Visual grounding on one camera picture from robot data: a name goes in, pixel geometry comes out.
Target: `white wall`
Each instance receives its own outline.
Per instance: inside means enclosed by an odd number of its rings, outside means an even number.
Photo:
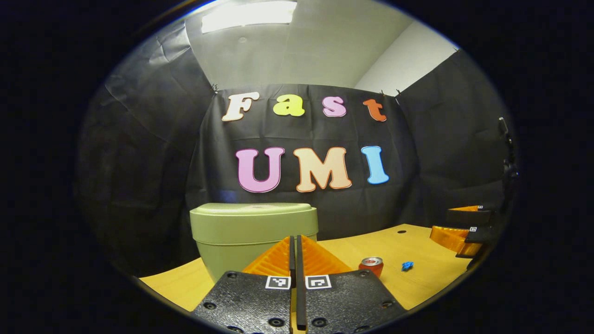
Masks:
[[[359,80],[356,89],[396,96],[446,60],[459,47],[413,21]]]

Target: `ceiling light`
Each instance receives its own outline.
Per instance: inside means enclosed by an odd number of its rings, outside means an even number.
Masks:
[[[289,24],[295,1],[266,1],[227,7],[202,18],[202,33],[251,24]]]

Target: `yellow letter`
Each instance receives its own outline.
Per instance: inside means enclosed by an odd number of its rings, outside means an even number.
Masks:
[[[227,113],[222,118],[223,122],[242,119],[244,115],[239,112],[241,108],[243,108],[244,111],[248,111],[249,107],[252,106],[252,100],[257,100],[259,98],[260,94],[258,92],[230,95],[229,100],[231,100],[231,102],[229,102]]]
[[[278,103],[274,105],[272,110],[277,115],[301,116],[305,113],[303,99],[300,96],[293,94],[281,95],[276,101]]]
[[[332,174],[330,188],[343,189],[350,187],[353,182],[346,175],[345,153],[344,147],[332,147],[328,150],[326,160],[322,163],[312,149],[296,149],[293,151],[293,154],[299,159],[299,173],[301,176],[297,191],[308,193],[315,190],[315,184],[311,182],[311,176],[315,178],[320,188],[325,189],[330,174]]]

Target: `ceiling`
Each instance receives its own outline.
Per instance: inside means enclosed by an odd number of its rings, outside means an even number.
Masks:
[[[353,88],[413,21],[372,0],[297,0],[290,24],[202,34],[202,17],[215,10],[190,15],[186,29],[196,58],[218,89],[274,83]]]

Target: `colorful letter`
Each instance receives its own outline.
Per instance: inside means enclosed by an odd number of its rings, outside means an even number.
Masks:
[[[382,105],[377,103],[374,99],[367,100],[363,102],[363,104],[367,106],[367,108],[369,109],[369,114],[371,115],[371,117],[373,117],[374,120],[379,122],[387,120],[386,116],[380,114],[380,109],[382,108]]]
[[[276,101],[278,103],[274,105],[272,110],[277,115],[301,116],[305,113],[303,99],[300,96],[293,94],[281,95]]]
[[[320,158],[312,149],[296,149],[293,154],[299,159],[299,173],[301,182],[297,185],[297,191],[308,193],[315,190],[315,184],[311,182],[311,177],[315,178],[320,188],[326,189],[330,174],[332,182],[330,188],[343,189],[350,187],[353,182],[346,175],[344,147],[332,147],[326,154],[326,159],[322,163]]]
[[[239,185],[251,193],[266,193],[276,188],[280,182],[280,156],[284,153],[285,149],[282,147],[269,147],[264,150],[264,154],[268,156],[268,178],[258,181],[254,177],[254,158],[258,156],[258,150],[237,151],[235,156],[239,159]]]
[[[322,100],[324,115],[328,117],[342,117],[346,115],[346,108],[342,105],[344,101],[338,96],[329,96]]]
[[[257,100],[259,98],[260,93],[258,92],[230,95],[229,100],[231,100],[231,102],[229,102],[227,113],[222,118],[223,122],[242,119],[244,115],[239,112],[241,108],[243,108],[244,111],[248,111],[249,107],[252,106],[252,100]]]
[[[371,184],[380,184],[387,182],[390,177],[384,172],[384,165],[381,163],[381,147],[379,146],[365,146],[361,149],[367,157],[367,163],[369,164],[369,178],[367,182]]]

